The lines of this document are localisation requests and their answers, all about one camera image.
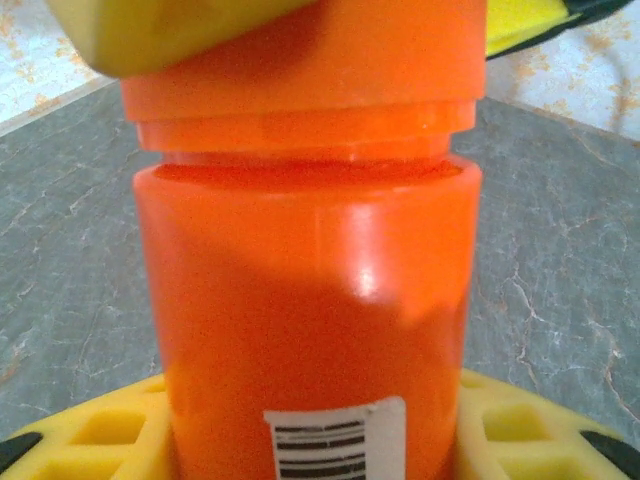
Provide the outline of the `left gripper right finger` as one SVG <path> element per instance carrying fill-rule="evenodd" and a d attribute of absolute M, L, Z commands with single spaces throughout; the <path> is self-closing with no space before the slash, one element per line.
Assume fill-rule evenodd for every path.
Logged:
<path fill-rule="evenodd" d="M 465 369 L 453 480 L 640 480 L 640 450 L 586 416 Z"/>

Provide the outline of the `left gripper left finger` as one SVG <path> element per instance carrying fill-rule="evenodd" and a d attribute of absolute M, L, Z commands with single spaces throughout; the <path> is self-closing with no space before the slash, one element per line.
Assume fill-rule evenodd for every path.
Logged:
<path fill-rule="evenodd" d="M 101 395 L 1 440 L 0 480 L 173 480 L 164 377 Z"/>

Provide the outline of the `orange bottle cap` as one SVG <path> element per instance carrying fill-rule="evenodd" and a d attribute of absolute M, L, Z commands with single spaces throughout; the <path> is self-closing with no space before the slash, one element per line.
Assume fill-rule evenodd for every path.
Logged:
<path fill-rule="evenodd" d="M 317 0 L 166 70 L 125 79 L 134 122 L 473 103 L 486 0 Z"/>

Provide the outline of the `orange pill bottle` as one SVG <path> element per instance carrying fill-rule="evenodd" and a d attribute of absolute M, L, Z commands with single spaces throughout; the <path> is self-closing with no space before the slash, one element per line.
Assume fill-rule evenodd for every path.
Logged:
<path fill-rule="evenodd" d="M 449 480 L 477 98 L 186 112 L 134 192 L 181 480 Z"/>

